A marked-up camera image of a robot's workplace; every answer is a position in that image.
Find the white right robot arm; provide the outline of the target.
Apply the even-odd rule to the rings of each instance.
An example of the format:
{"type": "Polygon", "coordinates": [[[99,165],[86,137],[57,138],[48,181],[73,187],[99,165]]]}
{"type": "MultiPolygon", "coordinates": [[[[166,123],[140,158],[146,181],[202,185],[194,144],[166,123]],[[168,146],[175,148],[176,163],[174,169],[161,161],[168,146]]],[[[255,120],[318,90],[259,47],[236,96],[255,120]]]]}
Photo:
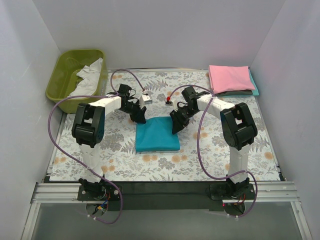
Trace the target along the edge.
{"type": "Polygon", "coordinates": [[[251,145],[258,135],[258,129],[247,104],[241,102],[232,104],[218,99],[212,92],[203,89],[195,91],[195,85],[183,85],[181,92],[185,102],[183,106],[176,103],[170,96],[166,105],[173,106],[170,113],[172,133],[177,134],[186,128],[190,118],[202,112],[203,121],[210,114],[221,122],[223,139],[229,146],[229,170],[224,177],[214,177],[206,169],[202,161],[201,151],[197,151],[198,161],[203,172],[216,182],[209,187],[212,197],[245,199],[246,192],[254,192],[250,178],[253,174],[248,171],[248,159],[251,145]]]}

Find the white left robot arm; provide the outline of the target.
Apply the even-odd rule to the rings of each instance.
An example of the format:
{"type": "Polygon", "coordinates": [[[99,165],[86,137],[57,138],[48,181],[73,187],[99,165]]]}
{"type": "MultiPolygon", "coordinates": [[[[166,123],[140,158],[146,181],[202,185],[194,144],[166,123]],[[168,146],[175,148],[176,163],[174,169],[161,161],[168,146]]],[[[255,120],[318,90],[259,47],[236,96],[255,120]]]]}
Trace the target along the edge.
{"type": "Polygon", "coordinates": [[[79,182],[84,192],[95,200],[103,199],[108,192],[101,183],[104,173],[100,167],[100,143],[105,134],[106,116],[120,110],[129,114],[133,122],[146,123],[146,105],[152,102],[151,95],[144,90],[140,98],[133,102],[132,90],[130,86],[121,84],[118,91],[91,103],[80,103],[77,107],[71,134],[80,147],[85,165],[85,175],[79,182]]]}

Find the floral patterned table mat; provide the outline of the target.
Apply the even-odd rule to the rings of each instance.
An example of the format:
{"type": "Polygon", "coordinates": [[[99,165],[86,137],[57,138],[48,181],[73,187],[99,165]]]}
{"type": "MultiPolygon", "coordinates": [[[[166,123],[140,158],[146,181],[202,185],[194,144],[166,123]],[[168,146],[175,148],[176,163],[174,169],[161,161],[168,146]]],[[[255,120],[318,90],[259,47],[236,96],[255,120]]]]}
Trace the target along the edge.
{"type": "MultiPolygon", "coordinates": [[[[183,85],[195,84],[197,91],[210,87],[206,71],[133,71],[112,75],[107,84],[110,92],[126,84],[140,95],[142,88],[150,91],[152,104],[147,106],[145,117],[167,117],[171,108],[166,106],[167,96],[182,102],[183,85]]],[[[248,105],[258,134],[250,146],[248,170],[258,181],[278,181],[280,172],[268,133],[256,99],[227,97],[226,102],[248,105]]],[[[210,181],[202,170],[197,151],[200,150],[205,169],[214,177],[224,177],[229,170],[230,150],[223,138],[221,122],[216,117],[202,113],[191,118],[189,125],[178,133],[180,150],[174,152],[135,151],[136,124],[128,114],[115,111],[105,119],[104,138],[100,143],[99,166],[110,181],[210,181]]]]}

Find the pink folded t shirt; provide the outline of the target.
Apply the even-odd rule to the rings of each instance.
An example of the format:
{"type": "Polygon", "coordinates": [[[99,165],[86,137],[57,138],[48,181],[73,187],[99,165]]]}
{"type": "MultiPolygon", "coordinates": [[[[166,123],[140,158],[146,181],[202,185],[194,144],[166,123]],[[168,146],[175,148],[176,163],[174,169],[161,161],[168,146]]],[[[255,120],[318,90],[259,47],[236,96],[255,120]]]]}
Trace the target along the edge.
{"type": "Polygon", "coordinates": [[[210,85],[216,94],[234,91],[254,91],[248,66],[209,65],[210,85]]]}

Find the white crumpled t shirt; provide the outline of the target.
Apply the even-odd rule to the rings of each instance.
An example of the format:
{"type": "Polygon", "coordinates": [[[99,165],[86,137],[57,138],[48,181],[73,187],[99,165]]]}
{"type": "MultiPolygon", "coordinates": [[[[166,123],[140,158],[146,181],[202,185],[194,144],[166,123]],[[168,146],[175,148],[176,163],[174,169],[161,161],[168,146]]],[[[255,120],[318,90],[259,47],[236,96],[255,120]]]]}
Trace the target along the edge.
{"type": "Polygon", "coordinates": [[[90,65],[82,66],[75,59],[71,59],[73,64],[78,64],[78,69],[70,75],[70,80],[66,90],[68,97],[93,96],[97,90],[100,74],[103,66],[103,58],[98,58],[90,65]]]}

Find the olive green plastic basket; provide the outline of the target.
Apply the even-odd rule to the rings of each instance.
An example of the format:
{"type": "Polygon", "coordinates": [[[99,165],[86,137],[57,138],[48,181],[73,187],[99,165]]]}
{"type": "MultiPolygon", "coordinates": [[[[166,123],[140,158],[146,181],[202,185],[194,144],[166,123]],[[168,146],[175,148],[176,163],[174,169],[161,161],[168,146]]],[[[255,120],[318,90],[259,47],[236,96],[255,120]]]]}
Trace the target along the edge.
{"type": "Polygon", "coordinates": [[[108,81],[105,53],[100,49],[73,49],[64,52],[58,58],[45,91],[48,99],[57,103],[67,98],[83,80],[77,74],[98,59],[102,59],[102,62],[93,93],[85,93],[85,98],[65,100],[58,107],[67,114],[74,114],[78,104],[93,102],[95,99],[92,96],[103,96],[108,81]]]}

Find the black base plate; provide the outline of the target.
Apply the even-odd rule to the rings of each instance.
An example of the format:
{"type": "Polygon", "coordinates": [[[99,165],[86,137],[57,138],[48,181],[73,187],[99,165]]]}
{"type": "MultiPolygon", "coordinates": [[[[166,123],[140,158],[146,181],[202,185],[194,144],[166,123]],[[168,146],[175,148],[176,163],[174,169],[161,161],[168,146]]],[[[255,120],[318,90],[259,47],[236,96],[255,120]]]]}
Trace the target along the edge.
{"type": "MultiPolygon", "coordinates": [[[[118,185],[101,182],[106,188],[102,202],[108,205],[110,211],[116,211],[119,207],[124,210],[209,210],[221,212],[224,210],[223,200],[212,199],[210,196],[123,196],[118,185]]],[[[246,203],[245,198],[228,197],[231,204],[236,203],[241,210],[246,203]]]]}

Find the aluminium front rail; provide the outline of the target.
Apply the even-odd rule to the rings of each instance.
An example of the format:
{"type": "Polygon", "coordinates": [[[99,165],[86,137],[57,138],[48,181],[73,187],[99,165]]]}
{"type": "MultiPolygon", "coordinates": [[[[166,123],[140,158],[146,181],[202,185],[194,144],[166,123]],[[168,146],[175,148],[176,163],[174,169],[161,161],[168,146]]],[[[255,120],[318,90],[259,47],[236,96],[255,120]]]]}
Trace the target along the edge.
{"type": "MultiPolygon", "coordinates": [[[[223,191],[223,182],[218,181],[118,181],[124,197],[211,197],[213,200],[230,202],[231,199],[223,195],[217,195],[223,191]]],[[[293,182],[290,181],[262,181],[257,187],[251,186],[245,192],[245,201],[251,202],[257,193],[258,202],[296,202],[300,196],[293,182]]],[[[80,183],[38,183],[34,189],[31,200],[38,203],[72,203],[72,202],[96,202],[104,200],[104,197],[92,197],[80,183]]]]}

